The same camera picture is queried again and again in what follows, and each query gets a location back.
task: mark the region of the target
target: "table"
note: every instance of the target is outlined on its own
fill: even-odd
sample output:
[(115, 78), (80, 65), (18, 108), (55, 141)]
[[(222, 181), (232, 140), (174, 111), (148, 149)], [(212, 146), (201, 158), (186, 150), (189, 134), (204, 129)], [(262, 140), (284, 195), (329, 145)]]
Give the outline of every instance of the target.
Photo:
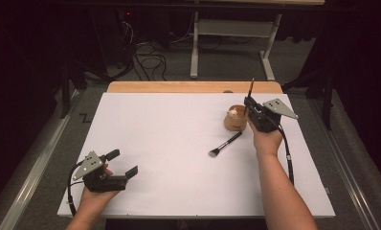
[[(323, 5), (325, 0), (195, 0), (199, 2), (233, 2), (233, 3), (254, 3), (254, 4), (289, 4), (289, 5), (306, 5), (315, 6)], [(199, 35), (231, 35), (231, 36), (249, 36), (267, 38), (265, 49), (260, 51), (260, 59), (264, 68), (265, 76), (269, 81), (274, 81), (274, 73), (272, 72), (269, 62), (269, 54), (277, 35), (278, 27), (282, 14), (277, 13), (274, 21), (234, 21), (234, 20), (211, 20), (199, 19), (199, 12), (194, 13), (193, 23), (193, 49), (191, 53), (190, 77), (197, 78), (198, 72), (198, 37)]]
[[(208, 156), (234, 135), (224, 128), (223, 120), (228, 107), (242, 103), (249, 85), (240, 81), (112, 82), (102, 96), (79, 160), (90, 150), (101, 155), (119, 149), (122, 154), (109, 168), (123, 174), (138, 165), (139, 173), (102, 215), (114, 219), (262, 217), (251, 129), (245, 129), (216, 158)], [(258, 102), (278, 97), (290, 106), (276, 82), (256, 82), (254, 89)], [(235, 93), (221, 93), (229, 90)], [(289, 137), (297, 190), (315, 217), (334, 217), (297, 121), (282, 118), (281, 122)], [(283, 147), (280, 161), (286, 169)], [(76, 206), (81, 189), (80, 184), (72, 190)], [(58, 214), (71, 216), (65, 201), (66, 197)]]

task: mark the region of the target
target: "gray floor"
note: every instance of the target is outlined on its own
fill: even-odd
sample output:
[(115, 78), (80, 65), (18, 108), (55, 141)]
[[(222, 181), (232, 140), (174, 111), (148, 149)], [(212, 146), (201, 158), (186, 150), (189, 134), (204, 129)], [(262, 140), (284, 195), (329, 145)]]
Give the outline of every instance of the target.
[[(295, 44), (289, 39), (275, 43), (270, 61), (280, 84), (299, 75), (312, 43), (313, 41), (303, 41)], [(198, 81), (249, 81), (252, 77), (256, 81), (264, 81), (258, 59), (257, 46), (260, 44), (261, 41), (228, 43), (215, 50), (201, 50)], [(204, 43), (202, 46), (209, 48), (214, 43)], [(167, 80), (190, 81), (190, 47), (172, 46), (169, 50), (158, 48), (157, 52), (167, 58)], [(160, 74), (161, 69), (155, 73), (158, 81), (161, 80)], [(121, 78), (121, 81), (134, 80), (138, 80), (134, 71)], [(68, 172), (78, 159), (90, 127), (90, 123), (82, 122), (80, 114), (86, 113), (87, 120), (91, 120), (106, 88), (104, 83), (89, 82), (87, 90), (76, 96), (77, 104), (70, 112), (69, 121), (59, 136), (51, 160), (40, 177), (31, 200), (26, 200), (28, 205), (15, 226), (16, 229), (62, 229), (68, 224), (69, 219), (58, 217), (56, 211), (64, 193)], [(321, 101), (307, 100), (302, 89), (293, 89), (287, 93), (293, 109), (300, 116), (299, 123), (321, 179), (331, 191), (329, 198), (337, 215), (336, 218), (317, 219), (319, 228), (381, 229), (381, 175), (370, 160), (338, 95), (334, 92), (332, 131), (327, 131), (319, 121)], [(0, 225), (35, 161), (48, 149), (54, 138), (54, 133), (62, 122), (59, 116), (60, 104), (1, 194)], [(95, 229), (103, 228), (104, 219), (101, 219)]]

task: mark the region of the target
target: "white tabletop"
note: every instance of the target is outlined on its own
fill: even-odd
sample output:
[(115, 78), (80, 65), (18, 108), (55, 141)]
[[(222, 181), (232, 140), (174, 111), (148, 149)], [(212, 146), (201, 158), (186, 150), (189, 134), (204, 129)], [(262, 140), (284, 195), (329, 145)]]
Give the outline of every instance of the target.
[[(109, 162), (115, 175), (134, 166), (139, 172), (126, 190), (110, 201), (108, 218), (241, 218), (262, 217), (258, 162), (248, 127), (215, 158), (208, 153), (235, 132), (223, 125), (227, 109), (242, 104), (245, 94), (104, 93), (78, 161), (118, 149)], [(263, 103), (284, 94), (253, 94)], [(281, 123), (292, 155), (295, 186), (316, 218), (334, 211), (296, 120)], [(284, 145), (279, 159), (287, 170)], [(78, 208), (83, 185), (72, 188)], [(58, 214), (71, 216), (62, 199)]]

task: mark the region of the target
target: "person's right arm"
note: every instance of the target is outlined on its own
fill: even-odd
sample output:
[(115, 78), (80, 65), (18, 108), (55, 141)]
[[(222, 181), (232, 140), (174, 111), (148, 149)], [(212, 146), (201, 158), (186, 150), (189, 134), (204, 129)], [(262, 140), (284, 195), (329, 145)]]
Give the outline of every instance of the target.
[(317, 229), (313, 216), (278, 159), (282, 136), (277, 130), (270, 133), (259, 132), (251, 121), (249, 124), (254, 132), (262, 203), (268, 229)]

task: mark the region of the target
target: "person's right hand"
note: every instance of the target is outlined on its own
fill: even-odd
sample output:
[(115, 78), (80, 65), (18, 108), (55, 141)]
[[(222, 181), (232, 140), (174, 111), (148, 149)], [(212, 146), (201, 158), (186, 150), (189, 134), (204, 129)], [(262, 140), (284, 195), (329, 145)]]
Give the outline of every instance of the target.
[(280, 132), (278, 130), (269, 133), (260, 132), (250, 119), (248, 119), (248, 124), (254, 132), (254, 147), (256, 147), (258, 157), (267, 154), (278, 156), (278, 148), (282, 142)]

